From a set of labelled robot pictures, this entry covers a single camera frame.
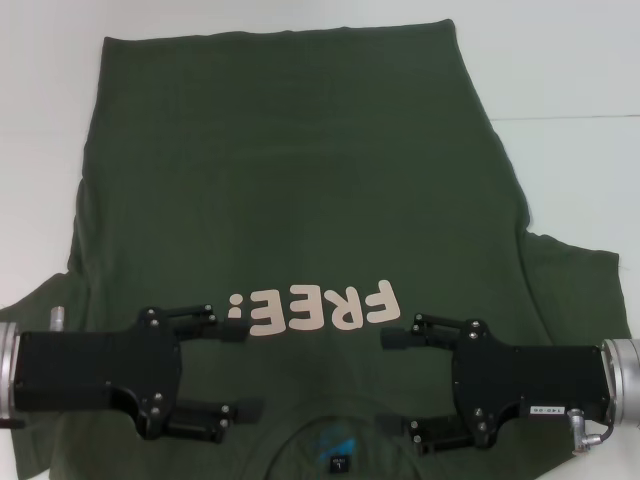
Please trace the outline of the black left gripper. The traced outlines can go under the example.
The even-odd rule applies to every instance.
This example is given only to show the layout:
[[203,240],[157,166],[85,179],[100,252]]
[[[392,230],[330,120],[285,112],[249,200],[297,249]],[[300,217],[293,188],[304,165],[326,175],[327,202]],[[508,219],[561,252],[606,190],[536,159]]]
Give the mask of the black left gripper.
[[15,365],[18,412],[121,411],[146,440],[162,436],[220,444],[235,424],[256,424],[261,398],[235,402],[177,400],[179,341],[245,342],[247,319],[210,304],[167,310],[169,324],[141,317],[115,332],[24,332]]

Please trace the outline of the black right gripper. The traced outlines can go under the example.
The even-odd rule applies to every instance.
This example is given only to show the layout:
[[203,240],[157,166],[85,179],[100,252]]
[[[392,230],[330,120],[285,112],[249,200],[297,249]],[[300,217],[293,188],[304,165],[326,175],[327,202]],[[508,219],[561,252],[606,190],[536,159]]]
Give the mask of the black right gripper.
[[565,417],[577,409],[586,420],[609,422],[609,387],[596,346],[513,346],[494,337],[482,321],[426,314],[416,314],[408,330],[382,328],[380,343],[384,350],[453,350],[453,398],[460,417],[378,416],[382,433],[408,436],[419,455],[474,444],[490,448],[502,425],[516,418]]

